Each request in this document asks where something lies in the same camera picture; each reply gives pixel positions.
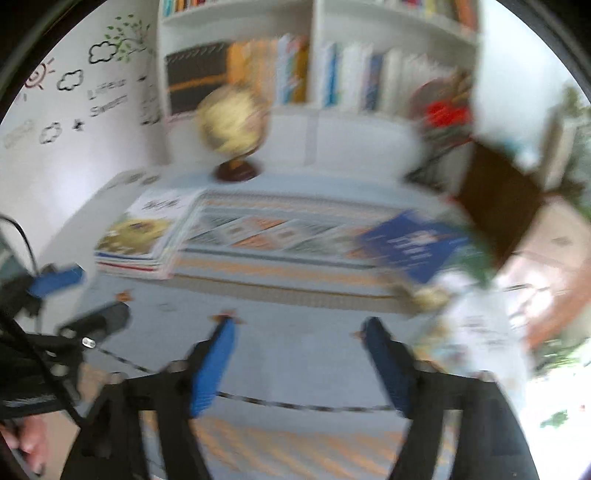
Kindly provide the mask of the person's left hand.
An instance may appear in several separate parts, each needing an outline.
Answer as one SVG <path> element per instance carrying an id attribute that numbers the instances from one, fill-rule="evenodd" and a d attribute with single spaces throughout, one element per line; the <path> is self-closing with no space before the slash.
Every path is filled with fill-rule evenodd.
<path id="1" fill-rule="evenodd" d="M 25 454 L 25 460 L 33 473 L 44 474 L 49 455 L 47 425 L 41 415 L 29 416 L 18 427 L 1 425 L 1 435 L 11 449 Z"/>

